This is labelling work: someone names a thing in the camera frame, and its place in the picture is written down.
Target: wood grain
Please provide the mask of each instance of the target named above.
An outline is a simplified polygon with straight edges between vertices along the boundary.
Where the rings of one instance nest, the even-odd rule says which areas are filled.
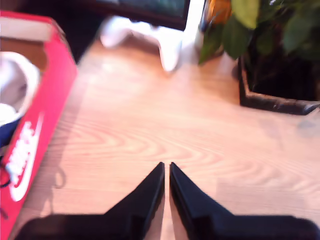
[[[241,107],[228,56],[197,65],[201,5],[191,4],[172,74],[156,47],[134,39],[89,49],[15,232],[51,212],[106,212],[160,161],[166,190],[157,238],[186,239],[170,204],[170,162],[235,214],[290,214],[320,225],[320,118]]]

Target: white object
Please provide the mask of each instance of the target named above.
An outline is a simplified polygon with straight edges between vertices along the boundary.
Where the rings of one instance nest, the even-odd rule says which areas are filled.
[[[153,27],[146,22],[131,22],[128,18],[113,16],[102,27],[100,39],[106,48],[117,46],[130,35],[154,43],[159,47],[163,69],[171,72],[178,64],[183,33],[172,28]]]
[[[13,118],[17,112],[12,106],[8,104],[0,103],[0,113],[1,113],[0,114],[0,122],[1,122],[1,121],[5,121],[7,118]]]
[[[15,69],[12,64],[4,64],[5,62],[12,61],[16,63],[16,65],[21,69],[24,74],[26,81],[26,92],[23,103],[18,111],[13,114],[12,109],[9,110],[8,106],[4,106],[3,104],[0,107],[0,127],[12,123],[17,119],[21,118],[28,110],[29,106],[32,103],[33,97],[37,91],[39,79],[40,79],[40,71],[36,66],[34,66],[26,57],[23,55],[10,52],[3,51],[0,52],[0,61],[3,64],[0,64],[0,88],[5,87],[13,78]]]

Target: green leaf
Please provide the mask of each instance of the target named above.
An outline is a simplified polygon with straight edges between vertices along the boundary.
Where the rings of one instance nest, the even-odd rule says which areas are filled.
[[[205,32],[203,47],[200,52],[198,64],[202,64],[203,62],[208,60],[219,49],[219,47],[221,46],[223,29],[224,25],[220,23],[217,25],[213,25],[211,29]]]
[[[276,13],[282,8],[281,1],[275,1],[270,4],[270,1],[262,1],[260,4],[260,13],[258,23],[263,23],[272,20]]]
[[[320,61],[320,27],[315,27],[310,37],[296,50],[296,54],[308,61]]]
[[[252,36],[252,31],[244,27],[234,15],[232,15],[222,32],[222,44],[226,53],[233,59],[237,59],[247,50]]]
[[[312,18],[296,12],[284,28],[283,47],[287,53],[297,49],[309,36]]]
[[[249,29],[257,27],[260,0],[231,0],[231,5],[240,23]]]
[[[266,29],[256,40],[256,49],[262,55],[269,55],[274,49],[274,32],[272,28]]]

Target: red shoebox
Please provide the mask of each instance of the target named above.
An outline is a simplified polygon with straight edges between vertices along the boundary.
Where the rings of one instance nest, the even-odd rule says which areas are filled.
[[[51,18],[1,11],[0,27],[0,50],[24,55],[42,73],[32,105],[2,160],[21,170],[15,176],[18,183],[0,192],[0,239],[7,240],[64,109],[77,67],[62,30]],[[0,174],[3,184],[8,173],[1,168]]]

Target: monitor screen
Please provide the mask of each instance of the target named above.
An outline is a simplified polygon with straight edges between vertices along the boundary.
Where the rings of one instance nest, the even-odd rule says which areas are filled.
[[[95,12],[184,31],[190,0],[69,0]]]
[[[97,0],[109,4],[116,4],[119,7],[127,6],[160,14],[168,17],[183,18],[185,13],[185,0]]]

